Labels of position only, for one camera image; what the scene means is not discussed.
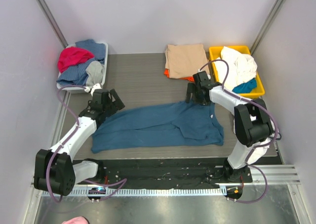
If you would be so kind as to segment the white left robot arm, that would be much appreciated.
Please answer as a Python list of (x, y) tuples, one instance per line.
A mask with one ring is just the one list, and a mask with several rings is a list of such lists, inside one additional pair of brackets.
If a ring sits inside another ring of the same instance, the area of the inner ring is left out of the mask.
[(73, 160), (105, 120), (124, 107), (115, 89), (95, 89), (87, 107), (75, 116), (75, 124), (64, 137), (50, 149), (41, 149), (36, 154), (35, 189), (47, 191), (51, 196), (67, 196), (80, 182), (101, 183), (105, 179), (102, 161), (87, 158), (74, 164)]

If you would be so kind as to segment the dark blue t-shirt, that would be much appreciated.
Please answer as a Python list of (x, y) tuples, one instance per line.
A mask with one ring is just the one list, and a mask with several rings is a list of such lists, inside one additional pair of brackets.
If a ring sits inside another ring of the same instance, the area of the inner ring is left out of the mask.
[(93, 134), (91, 151), (213, 144), (224, 144), (224, 129), (215, 116), (214, 104), (180, 101), (110, 116)]

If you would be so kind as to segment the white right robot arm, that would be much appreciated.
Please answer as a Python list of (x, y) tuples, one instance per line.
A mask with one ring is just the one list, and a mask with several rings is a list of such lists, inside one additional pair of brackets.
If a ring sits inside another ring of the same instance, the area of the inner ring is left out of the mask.
[(188, 83), (186, 102), (193, 100), (201, 105), (219, 104), (234, 116), (237, 143), (224, 161), (223, 176), (236, 181), (248, 165), (257, 162), (270, 147), (269, 137), (274, 133), (269, 113), (262, 99), (250, 100), (220, 83), (213, 83), (205, 71), (193, 75)]

